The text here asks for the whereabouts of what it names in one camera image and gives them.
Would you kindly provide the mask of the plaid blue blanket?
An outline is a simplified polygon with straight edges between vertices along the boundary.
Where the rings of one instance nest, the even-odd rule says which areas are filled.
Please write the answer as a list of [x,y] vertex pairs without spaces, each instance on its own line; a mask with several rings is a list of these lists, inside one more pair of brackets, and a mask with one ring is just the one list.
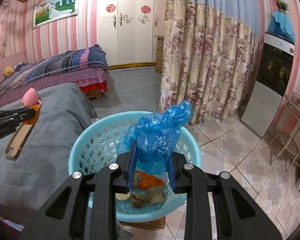
[[23,87],[44,77],[70,73],[88,67],[109,71],[106,53],[96,44],[90,48],[70,50],[33,63],[21,63],[0,83],[0,97],[15,88]]

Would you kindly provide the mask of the white plastic lid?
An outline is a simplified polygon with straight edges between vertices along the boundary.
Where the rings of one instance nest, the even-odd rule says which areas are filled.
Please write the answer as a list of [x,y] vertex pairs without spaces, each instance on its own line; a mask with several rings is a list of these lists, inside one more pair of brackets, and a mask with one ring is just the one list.
[[115,198],[119,201],[128,200],[131,197],[132,191],[129,190],[128,193],[115,193]]

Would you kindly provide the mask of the brown cardboard piece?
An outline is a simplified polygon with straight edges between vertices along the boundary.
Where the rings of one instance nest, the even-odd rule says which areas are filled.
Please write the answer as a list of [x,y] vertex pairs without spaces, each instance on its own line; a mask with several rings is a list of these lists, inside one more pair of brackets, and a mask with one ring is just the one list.
[[164,186],[150,187],[146,190],[147,202],[149,205],[161,203],[165,201]]

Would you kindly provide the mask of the blue cloth on refrigerator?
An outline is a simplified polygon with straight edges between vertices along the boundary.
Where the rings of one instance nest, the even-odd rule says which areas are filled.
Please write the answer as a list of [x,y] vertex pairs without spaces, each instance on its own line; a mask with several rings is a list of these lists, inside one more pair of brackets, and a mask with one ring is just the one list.
[[271,16],[268,31],[295,43],[295,33],[289,17],[278,10]]

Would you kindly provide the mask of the white wardrobe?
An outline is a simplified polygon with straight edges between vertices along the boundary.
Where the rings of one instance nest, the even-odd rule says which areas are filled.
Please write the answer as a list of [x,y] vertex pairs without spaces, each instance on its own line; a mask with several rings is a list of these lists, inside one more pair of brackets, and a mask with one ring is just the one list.
[[109,66],[155,62],[165,0],[97,0],[97,42]]

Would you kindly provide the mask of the brown phone case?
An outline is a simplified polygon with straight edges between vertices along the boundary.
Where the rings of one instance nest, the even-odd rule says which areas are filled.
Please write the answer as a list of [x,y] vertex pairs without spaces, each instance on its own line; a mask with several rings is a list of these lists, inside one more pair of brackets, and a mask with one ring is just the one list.
[[10,160],[17,160],[25,142],[30,136],[35,124],[21,124],[11,137],[6,150],[6,158]]

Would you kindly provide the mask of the pink headboard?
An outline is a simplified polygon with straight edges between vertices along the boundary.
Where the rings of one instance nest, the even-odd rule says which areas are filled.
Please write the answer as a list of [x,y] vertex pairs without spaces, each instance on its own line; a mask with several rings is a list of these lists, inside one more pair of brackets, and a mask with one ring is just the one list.
[[19,63],[26,63],[27,59],[23,52],[18,52],[0,59],[0,83],[4,79],[4,70],[7,67],[15,68]]

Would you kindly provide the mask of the blue plastic bag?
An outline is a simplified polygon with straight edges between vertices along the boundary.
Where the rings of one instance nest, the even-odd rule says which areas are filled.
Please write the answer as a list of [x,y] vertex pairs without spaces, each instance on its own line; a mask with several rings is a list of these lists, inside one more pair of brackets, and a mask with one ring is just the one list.
[[149,113],[130,126],[117,145],[117,154],[128,152],[136,141],[136,167],[147,174],[166,173],[166,163],[179,141],[181,128],[193,115],[192,105],[183,100],[164,113]]

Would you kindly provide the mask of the framed wedding picture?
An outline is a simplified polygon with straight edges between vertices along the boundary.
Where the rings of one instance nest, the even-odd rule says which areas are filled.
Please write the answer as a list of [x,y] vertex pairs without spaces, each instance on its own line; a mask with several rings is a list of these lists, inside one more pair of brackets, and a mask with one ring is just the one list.
[[33,29],[77,14],[76,0],[45,0],[34,6]]

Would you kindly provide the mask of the small potted plant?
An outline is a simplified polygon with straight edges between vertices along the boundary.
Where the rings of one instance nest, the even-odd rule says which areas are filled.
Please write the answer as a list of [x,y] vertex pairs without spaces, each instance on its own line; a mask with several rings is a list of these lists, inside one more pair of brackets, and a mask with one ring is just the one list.
[[286,14],[289,12],[289,4],[283,0],[274,0],[279,12]]

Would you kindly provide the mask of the yellow duck plush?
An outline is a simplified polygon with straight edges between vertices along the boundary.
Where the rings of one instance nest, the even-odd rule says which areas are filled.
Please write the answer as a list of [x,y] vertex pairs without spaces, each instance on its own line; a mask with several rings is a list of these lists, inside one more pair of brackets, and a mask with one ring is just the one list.
[[4,77],[9,77],[14,72],[14,68],[7,66],[4,69]]

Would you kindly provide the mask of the bed with purple cover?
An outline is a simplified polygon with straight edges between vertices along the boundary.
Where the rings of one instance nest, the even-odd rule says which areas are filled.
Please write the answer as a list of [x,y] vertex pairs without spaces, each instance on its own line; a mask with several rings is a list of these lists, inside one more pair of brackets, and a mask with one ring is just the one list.
[[80,88],[83,88],[84,92],[95,89],[101,89],[105,92],[107,90],[106,81],[108,78],[108,72],[109,71],[105,71],[101,67],[88,67],[70,73],[44,77],[38,81],[34,81],[28,85],[15,88],[2,94],[0,97],[0,107],[21,99],[29,88],[34,88],[39,91],[44,88],[49,88],[63,83],[75,83]]

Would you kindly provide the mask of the grey table cloth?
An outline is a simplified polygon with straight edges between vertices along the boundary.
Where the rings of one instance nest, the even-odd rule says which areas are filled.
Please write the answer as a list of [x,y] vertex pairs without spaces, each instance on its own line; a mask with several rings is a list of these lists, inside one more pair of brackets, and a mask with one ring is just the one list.
[[68,159],[96,112],[74,83],[38,92],[40,116],[17,160],[5,155],[11,136],[0,140],[0,215],[26,224],[68,178]]

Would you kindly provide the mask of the brown crumpled paper ball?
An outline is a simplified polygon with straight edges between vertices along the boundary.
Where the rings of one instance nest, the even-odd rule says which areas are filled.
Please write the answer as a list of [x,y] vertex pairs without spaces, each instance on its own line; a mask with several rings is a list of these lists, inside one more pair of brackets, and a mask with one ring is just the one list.
[[147,196],[145,194],[132,194],[130,202],[133,207],[142,208],[147,202]]

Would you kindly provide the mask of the light blue plastic basket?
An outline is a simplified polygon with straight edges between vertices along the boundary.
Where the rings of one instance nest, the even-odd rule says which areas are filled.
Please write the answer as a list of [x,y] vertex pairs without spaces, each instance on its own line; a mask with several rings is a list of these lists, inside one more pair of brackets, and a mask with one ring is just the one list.
[[[110,115],[85,129],[75,141],[69,155],[68,173],[93,174],[117,159],[117,145],[129,129],[147,111],[129,111]],[[130,200],[116,200],[116,218],[121,222],[141,223],[164,217],[186,202],[185,194],[175,194],[166,173],[157,174],[164,182],[165,201],[142,208]]]

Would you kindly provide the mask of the wooden drawer desk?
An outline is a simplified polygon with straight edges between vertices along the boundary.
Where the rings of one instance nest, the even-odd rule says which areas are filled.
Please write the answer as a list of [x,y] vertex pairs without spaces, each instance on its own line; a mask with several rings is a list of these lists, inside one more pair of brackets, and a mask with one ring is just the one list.
[[164,37],[156,36],[156,38],[157,38],[157,52],[156,52],[155,72],[161,75],[162,66],[163,66]]

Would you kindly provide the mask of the orange snack wrapper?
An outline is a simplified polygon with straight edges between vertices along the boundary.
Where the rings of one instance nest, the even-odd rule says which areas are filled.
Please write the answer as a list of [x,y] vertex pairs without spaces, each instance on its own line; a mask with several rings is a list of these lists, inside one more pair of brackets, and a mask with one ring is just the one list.
[[150,187],[155,187],[155,186],[163,186],[164,181],[156,176],[147,174],[146,172],[140,172],[136,171],[136,174],[138,174],[141,179],[137,184],[138,189],[140,190],[146,190],[149,189]]

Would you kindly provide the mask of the silver black refrigerator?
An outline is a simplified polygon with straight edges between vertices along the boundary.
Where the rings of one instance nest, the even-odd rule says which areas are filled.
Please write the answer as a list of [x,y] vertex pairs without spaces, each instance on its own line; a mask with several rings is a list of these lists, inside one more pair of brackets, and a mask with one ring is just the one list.
[[264,33],[257,78],[241,122],[263,137],[285,95],[294,59],[294,43],[270,32]]

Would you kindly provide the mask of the pink pig mug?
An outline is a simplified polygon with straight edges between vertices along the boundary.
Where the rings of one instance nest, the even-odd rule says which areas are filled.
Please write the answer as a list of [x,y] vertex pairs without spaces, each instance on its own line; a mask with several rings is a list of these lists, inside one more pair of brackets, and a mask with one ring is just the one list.
[[23,96],[21,100],[21,104],[25,107],[33,107],[38,105],[41,107],[42,102],[40,100],[40,96],[34,88],[30,88]]

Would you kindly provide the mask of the floral curtain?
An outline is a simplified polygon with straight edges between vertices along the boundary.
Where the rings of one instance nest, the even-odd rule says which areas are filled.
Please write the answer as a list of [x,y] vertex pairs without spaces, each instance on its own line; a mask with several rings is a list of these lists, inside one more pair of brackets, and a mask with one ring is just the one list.
[[183,100],[192,123],[237,112],[253,86],[258,0],[166,0],[159,111]]

